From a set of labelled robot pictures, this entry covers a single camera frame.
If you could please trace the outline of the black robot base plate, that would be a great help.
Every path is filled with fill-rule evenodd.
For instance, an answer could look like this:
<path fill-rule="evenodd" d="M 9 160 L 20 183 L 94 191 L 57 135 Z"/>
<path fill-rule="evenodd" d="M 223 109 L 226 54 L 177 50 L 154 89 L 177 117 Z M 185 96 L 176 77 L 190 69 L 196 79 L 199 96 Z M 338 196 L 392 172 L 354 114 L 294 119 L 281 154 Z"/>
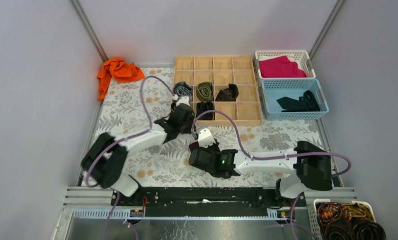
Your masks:
<path fill-rule="evenodd" d="M 290 209 L 294 199 L 282 197 L 273 187 L 142 187 L 131 197 L 116 193 L 111 203 L 141 210 L 175 209 Z"/>

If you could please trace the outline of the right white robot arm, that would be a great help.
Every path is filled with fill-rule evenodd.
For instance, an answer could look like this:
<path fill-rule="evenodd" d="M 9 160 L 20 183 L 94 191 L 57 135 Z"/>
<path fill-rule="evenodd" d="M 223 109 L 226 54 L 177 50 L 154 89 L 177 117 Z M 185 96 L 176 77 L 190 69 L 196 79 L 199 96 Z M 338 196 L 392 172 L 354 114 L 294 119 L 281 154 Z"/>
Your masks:
<path fill-rule="evenodd" d="M 249 154 L 236 149 L 220 150 L 217 143 L 201 147 L 194 142 L 189 150 L 189 165 L 215 178 L 267 172 L 287 174 L 277 181 L 273 193 L 280 206 L 288 205 L 305 190 L 332 190 L 330 157 L 307 141 L 298 141 L 296 147 L 286 150 Z"/>

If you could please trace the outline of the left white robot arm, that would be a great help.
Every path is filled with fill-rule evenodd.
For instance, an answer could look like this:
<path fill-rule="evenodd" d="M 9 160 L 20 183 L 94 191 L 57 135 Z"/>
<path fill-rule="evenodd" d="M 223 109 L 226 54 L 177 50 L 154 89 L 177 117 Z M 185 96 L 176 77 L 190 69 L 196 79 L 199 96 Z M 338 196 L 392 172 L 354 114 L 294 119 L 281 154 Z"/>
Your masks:
<path fill-rule="evenodd" d="M 81 162 L 96 183 L 122 194 L 127 204 L 137 205 L 142 198 L 140 184 L 122 173 L 127 157 L 152 146 L 163 145 L 180 134 L 190 134 L 194 111 L 188 103 L 173 103 L 168 117 L 158 119 L 147 129 L 119 140 L 105 132 L 96 139 Z"/>

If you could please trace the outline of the red navy striped tie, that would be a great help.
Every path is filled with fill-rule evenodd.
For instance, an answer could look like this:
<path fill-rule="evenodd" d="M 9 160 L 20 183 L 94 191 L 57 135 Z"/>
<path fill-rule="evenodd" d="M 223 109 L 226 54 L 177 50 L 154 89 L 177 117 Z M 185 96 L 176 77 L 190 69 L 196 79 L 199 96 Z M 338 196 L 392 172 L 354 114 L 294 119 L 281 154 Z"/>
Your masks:
<path fill-rule="evenodd" d="M 194 150 L 207 152 L 207 153 L 220 153 L 219 142 L 213 143 L 211 146 L 202 147 L 198 141 L 189 144 L 189 151 L 192 153 Z"/>

